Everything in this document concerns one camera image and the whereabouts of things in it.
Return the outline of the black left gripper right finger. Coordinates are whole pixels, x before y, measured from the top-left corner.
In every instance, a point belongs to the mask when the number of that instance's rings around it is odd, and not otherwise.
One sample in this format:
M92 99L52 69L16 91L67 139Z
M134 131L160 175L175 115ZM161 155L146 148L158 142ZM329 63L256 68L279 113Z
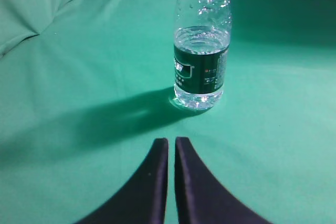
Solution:
M187 137L175 140L174 187L179 223L269 223L217 180Z

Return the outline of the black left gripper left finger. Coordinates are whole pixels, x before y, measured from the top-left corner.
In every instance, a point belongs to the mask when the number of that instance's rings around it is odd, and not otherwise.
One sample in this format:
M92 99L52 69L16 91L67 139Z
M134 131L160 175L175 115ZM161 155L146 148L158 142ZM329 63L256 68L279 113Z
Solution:
M156 138L129 180L78 223L164 223L169 144Z

